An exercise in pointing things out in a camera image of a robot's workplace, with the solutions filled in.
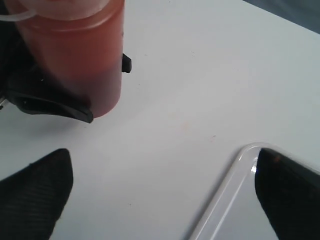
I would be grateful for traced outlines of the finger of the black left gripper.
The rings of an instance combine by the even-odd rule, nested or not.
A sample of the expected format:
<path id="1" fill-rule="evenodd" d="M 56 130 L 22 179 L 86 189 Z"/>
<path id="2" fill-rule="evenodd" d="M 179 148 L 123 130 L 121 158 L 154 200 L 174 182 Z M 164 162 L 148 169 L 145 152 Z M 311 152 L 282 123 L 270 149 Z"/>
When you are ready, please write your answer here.
<path id="1" fill-rule="evenodd" d="M 130 73 L 132 71 L 132 59 L 124 53 L 122 54 L 121 71 L 123 73 Z"/>

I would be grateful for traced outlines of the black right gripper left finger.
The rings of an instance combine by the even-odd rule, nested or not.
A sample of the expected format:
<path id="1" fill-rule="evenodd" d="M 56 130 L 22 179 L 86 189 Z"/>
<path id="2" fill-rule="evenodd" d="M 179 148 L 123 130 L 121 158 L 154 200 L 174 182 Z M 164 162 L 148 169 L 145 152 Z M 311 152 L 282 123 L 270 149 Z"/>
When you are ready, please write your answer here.
<path id="1" fill-rule="evenodd" d="M 48 240 L 74 183 L 70 152 L 57 149 L 0 181 L 0 238 Z"/>

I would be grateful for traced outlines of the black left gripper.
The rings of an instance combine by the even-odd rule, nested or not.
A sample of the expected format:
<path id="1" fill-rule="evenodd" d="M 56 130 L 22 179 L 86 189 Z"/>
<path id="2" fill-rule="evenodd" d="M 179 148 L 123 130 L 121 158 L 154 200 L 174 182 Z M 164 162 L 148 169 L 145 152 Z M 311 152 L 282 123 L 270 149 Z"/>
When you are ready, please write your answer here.
<path id="1" fill-rule="evenodd" d="M 90 104 L 56 83 L 36 63 L 15 22 L 36 15 L 34 10 L 0 16 L 0 107 L 5 102 L 29 115 L 52 115 L 92 123 Z"/>

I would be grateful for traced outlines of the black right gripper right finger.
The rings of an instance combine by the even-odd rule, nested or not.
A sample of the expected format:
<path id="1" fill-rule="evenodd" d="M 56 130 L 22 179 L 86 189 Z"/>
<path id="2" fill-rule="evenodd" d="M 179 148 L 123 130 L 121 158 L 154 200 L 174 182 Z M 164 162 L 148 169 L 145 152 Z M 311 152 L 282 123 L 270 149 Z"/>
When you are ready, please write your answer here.
<path id="1" fill-rule="evenodd" d="M 255 193 L 280 240 L 320 238 L 320 175 L 270 148 L 262 148 Z"/>

